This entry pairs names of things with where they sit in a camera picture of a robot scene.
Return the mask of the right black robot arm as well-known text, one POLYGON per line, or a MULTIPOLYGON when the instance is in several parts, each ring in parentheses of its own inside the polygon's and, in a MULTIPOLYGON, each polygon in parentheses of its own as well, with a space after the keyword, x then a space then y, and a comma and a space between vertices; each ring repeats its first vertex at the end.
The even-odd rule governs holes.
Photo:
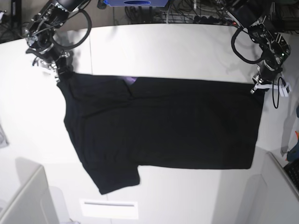
POLYGON ((91 32, 92 20, 85 11, 89 4, 89 0, 49 0, 24 30, 24 39, 28 46, 25 53, 35 56, 32 65, 40 66, 47 73, 52 73, 56 82, 60 81, 60 77, 72 72, 67 63, 70 50, 80 46, 91 32), (54 39, 56 30, 78 14, 86 18, 86 34, 73 45, 64 46, 58 43, 54 39))

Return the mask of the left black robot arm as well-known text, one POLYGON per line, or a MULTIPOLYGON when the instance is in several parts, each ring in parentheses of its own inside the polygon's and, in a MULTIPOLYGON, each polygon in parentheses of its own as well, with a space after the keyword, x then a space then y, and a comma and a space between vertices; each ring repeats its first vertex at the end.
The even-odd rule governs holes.
POLYGON ((277 89, 287 97, 290 84, 284 80, 282 65, 290 56, 291 48, 276 30, 268 17, 271 7, 268 0, 221 0, 226 13, 236 22, 237 30, 232 36, 231 47, 236 56, 248 64, 255 64, 257 73, 253 76, 252 94, 258 89, 277 89), (246 59, 235 46, 237 36, 245 32, 262 50, 259 59, 246 59))

